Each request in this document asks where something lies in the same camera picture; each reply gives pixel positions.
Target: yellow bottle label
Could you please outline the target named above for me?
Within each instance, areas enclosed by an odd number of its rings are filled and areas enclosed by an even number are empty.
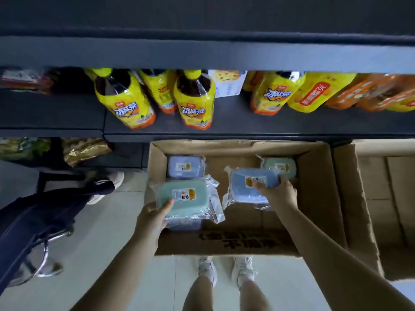
[[[185,125],[199,130],[205,130],[212,125],[216,85],[212,78],[210,82],[209,91],[200,97],[187,96],[177,89],[177,83],[174,86],[174,98]]]
[[[143,95],[140,85],[131,76],[130,87],[121,94],[103,96],[96,91],[98,100],[118,119],[131,129],[140,129],[154,123],[156,115],[149,101]]]
[[[166,71],[158,76],[150,76],[140,70],[140,76],[149,88],[153,99],[163,112],[172,114],[177,109],[174,102],[172,85],[169,83],[175,82],[174,73]]]

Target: finger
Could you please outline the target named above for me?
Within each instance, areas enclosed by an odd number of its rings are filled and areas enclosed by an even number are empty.
[[[158,214],[160,214],[162,217],[165,217],[173,207],[174,201],[175,199],[171,198],[166,203],[164,203],[164,205],[158,210]]]

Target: forearm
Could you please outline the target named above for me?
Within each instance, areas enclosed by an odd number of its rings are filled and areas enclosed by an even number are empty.
[[[345,249],[296,207],[274,207],[328,304],[340,310],[415,310],[415,305]]]
[[[150,257],[145,243],[133,237],[71,311],[126,310]]]

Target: product box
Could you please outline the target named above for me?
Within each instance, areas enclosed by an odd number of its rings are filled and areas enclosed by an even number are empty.
[[[333,150],[349,250],[388,280],[415,278],[415,139]]]
[[[209,70],[208,74],[216,84],[215,98],[239,95],[247,72],[237,70]]]
[[[150,144],[149,184],[166,180],[169,155],[206,157],[206,174],[220,184],[220,199],[228,191],[226,166],[260,167],[256,156],[293,157],[298,167],[298,207],[334,241],[346,247],[330,147],[323,142],[248,140],[165,140]],[[145,202],[155,200],[147,188]],[[252,204],[235,203],[225,210],[220,224],[203,221],[201,230],[164,230],[156,255],[290,255],[299,256],[287,230],[272,211],[255,209]]]

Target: blue food container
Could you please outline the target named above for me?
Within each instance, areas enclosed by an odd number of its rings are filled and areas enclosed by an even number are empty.
[[[259,168],[236,168],[230,174],[230,198],[232,202],[262,204],[268,203],[266,197],[252,187],[252,179],[265,183],[268,188],[280,184],[278,170]]]
[[[200,178],[205,174],[205,160],[199,156],[171,156],[168,166],[173,179]]]
[[[297,166],[292,158],[264,158],[261,167],[277,169],[280,175],[288,179],[293,179],[297,175]]]

